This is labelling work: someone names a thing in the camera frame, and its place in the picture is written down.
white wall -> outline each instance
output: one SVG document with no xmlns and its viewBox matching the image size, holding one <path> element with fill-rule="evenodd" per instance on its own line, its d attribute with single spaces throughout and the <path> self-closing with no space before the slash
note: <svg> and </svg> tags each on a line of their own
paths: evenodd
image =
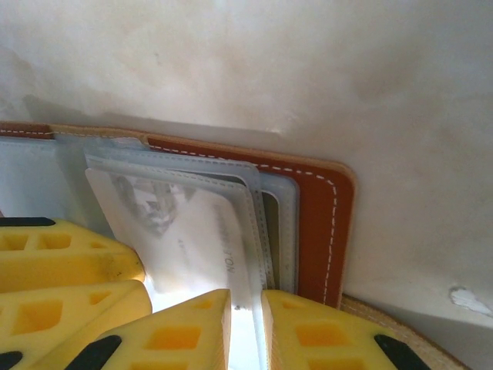
<svg viewBox="0 0 493 370">
<path fill-rule="evenodd" d="M 475 351 L 493 318 L 448 292 L 493 307 L 492 30 L 481 0 L 5 0 L 0 119 L 178 130 L 348 164 L 361 193 L 347 292 L 491 368 Z M 460 338 L 467 323 L 484 330 L 451 343 L 447 328 Z"/>
</svg>

yellow plastic piece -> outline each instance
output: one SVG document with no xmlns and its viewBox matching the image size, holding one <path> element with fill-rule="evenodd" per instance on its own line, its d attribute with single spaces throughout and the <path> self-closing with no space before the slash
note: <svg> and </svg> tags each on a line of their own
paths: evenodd
<svg viewBox="0 0 493 370">
<path fill-rule="evenodd" d="M 230 291 L 219 289 L 106 332 L 122 339 L 102 370 L 225 370 Z"/>
<path fill-rule="evenodd" d="M 0 294 L 0 353 L 20 351 L 12 370 L 63 370 L 110 328 L 152 312 L 140 281 Z"/>
<path fill-rule="evenodd" d="M 385 328 L 283 291 L 264 291 L 270 370 L 395 370 L 374 340 Z"/>
<path fill-rule="evenodd" d="M 144 270 L 129 247 L 64 220 L 0 227 L 0 293 L 136 279 Z"/>
</svg>

